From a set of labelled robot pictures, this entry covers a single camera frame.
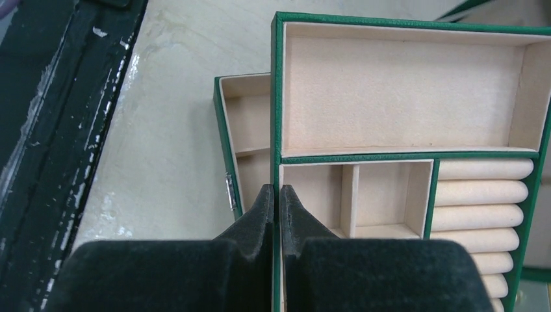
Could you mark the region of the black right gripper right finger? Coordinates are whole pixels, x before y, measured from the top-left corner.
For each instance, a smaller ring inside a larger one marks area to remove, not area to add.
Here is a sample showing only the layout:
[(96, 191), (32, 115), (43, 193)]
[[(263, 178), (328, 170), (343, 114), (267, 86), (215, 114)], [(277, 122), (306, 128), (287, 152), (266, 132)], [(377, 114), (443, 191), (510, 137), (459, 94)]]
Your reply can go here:
[(280, 190), (287, 311), (492, 311), (471, 256), (456, 242), (342, 239)]

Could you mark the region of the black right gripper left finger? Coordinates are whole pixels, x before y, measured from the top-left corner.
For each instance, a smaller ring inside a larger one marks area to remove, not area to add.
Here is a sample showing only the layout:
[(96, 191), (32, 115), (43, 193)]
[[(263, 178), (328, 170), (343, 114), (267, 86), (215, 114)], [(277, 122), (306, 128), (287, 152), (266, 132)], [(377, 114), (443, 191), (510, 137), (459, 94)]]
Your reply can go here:
[(63, 264), (46, 311), (270, 311), (274, 190), (211, 240), (97, 240)]

